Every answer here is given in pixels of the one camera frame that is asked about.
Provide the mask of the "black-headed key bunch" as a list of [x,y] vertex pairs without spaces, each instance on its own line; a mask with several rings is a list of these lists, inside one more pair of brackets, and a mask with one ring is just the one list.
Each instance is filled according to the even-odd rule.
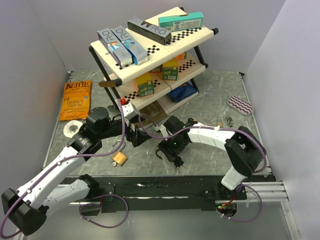
[[182,160],[182,158],[180,156],[176,156],[174,158],[173,164],[174,164],[176,171],[178,171],[180,167],[185,167],[185,168],[189,169],[189,167],[184,163],[184,161]]

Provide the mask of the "black round padlock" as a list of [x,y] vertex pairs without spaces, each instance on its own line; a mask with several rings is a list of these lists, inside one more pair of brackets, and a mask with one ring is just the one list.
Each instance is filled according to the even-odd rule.
[[160,160],[163,160],[164,158],[166,158],[166,155],[162,152],[161,149],[156,149],[155,152],[154,152],[155,156],[157,158],[159,158]]

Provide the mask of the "small brass long-shackle padlock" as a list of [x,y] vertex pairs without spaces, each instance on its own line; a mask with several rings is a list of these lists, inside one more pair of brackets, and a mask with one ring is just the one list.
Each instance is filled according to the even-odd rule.
[[221,119],[217,119],[216,120],[216,126],[222,128],[224,126],[223,125],[223,121]]

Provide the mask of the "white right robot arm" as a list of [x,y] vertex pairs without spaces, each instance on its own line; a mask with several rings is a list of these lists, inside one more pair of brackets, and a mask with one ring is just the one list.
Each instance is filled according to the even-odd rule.
[[237,129],[211,127],[193,118],[183,123],[171,116],[164,124],[155,127],[155,130],[163,137],[158,150],[175,167],[184,165],[179,154],[188,144],[205,144],[227,153],[231,167],[218,187],[218,193],[223,199],[230,199],[245,179],[263,171],[267,165],[266,149],[244,126]]

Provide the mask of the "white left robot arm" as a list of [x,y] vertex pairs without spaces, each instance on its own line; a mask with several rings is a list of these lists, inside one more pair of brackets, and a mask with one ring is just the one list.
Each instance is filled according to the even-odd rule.
[[56,190],[65,177],[97,153],[102,140],[120,136],[139,146],[148,139],[133,123],[144,119],[136,107],[129,103],[121,106],[120,119],[110,118],[104,107],[95,107],[86,117],[78,132],[73,135],[58,156],[33,179],[18,189],[8,188],[1,195],[4,219],[10,220],[19,233],[29,236],[35,233],[51,214],[75,201],[95,200],[99,195],[99,183],[90,175],[80,176],[70,185]]

